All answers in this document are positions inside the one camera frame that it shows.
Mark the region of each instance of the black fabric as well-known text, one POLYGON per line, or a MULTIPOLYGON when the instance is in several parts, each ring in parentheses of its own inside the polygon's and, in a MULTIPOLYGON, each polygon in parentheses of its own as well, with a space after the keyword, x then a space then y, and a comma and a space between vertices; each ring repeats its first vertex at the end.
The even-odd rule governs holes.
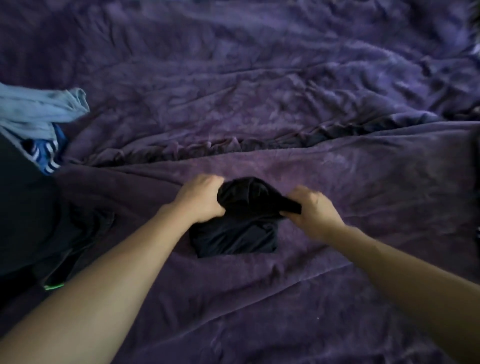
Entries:
MULTIPOLYGON (((31 284, 35 277, 47 284, 66 258, 91 245, 113 217, 64 200, 53 177, 42 174, 2 134, 0 166, 0 289, 5 298, 3 288, 11 287, 13 278, 28 277, 21 281, 31 284)), ((64 266, 62 275, 67 270, 64 266)))
POLYGON ((220 254, 271 253, 277 247, 279 211, 301 212, 301 205, 266 182, 247 177, 224 183, 217 201, 225 215, 190 228, 199 258, 220 254))

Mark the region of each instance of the person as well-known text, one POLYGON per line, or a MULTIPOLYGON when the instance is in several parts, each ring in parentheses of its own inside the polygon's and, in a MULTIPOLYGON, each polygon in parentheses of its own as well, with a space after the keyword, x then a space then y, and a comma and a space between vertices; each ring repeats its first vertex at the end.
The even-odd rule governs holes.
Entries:
MULTIPOLYGON (((199 175, 145 225, 77 274, 0 342, 0 363, 110 363, 148 290, 180 237, 222 216, 224 179, 199 175)), ((320 192, 290 194, 301 215, 282 213, 363 269, 394 304, 459 363, 480 360, 480 286, 385 245, 346 225, 320 192)))

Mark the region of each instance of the purple blanket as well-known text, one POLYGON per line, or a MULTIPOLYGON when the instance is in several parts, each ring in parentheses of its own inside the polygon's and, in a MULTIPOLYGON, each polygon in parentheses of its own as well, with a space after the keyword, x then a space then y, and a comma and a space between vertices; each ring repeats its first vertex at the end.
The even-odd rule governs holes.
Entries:
MULTIPOLYGON (((3 3, 0 82, 81 86, 93 109, 56 174, 118 214, 83 265, 211 172, 322 190, 346 222, 480 280, 480 122, 448 121, 480 101, 469 1, 3 3)), ((19 297, 1 331, 44 296, 19 297)), ((197 259, 184 237, 115 362, 451 361, 285 221, 274 254, 197 259)))

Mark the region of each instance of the person's right hand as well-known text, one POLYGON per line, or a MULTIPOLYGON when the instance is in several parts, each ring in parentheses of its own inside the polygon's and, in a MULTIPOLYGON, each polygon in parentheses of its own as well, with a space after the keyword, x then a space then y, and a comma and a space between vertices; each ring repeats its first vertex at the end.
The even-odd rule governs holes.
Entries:
POLYGON ((328 243, 335 230, 345 226, 337 210, 324 194, 305 186, 295 187, 288 198, 301 204, 301 214, 280 212, 302 229, 310 238, 328 243))

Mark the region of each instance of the person's right arm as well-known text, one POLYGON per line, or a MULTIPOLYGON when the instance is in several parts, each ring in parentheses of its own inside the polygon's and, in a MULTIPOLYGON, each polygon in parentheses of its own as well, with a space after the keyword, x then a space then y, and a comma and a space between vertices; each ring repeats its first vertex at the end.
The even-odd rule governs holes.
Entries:
POLYGON ((320 192, 295 188, 301 215, 282 213, 363 269, 371 282, 411 316, 459 363, 480 363, 480 286, 347 226, 320 192))

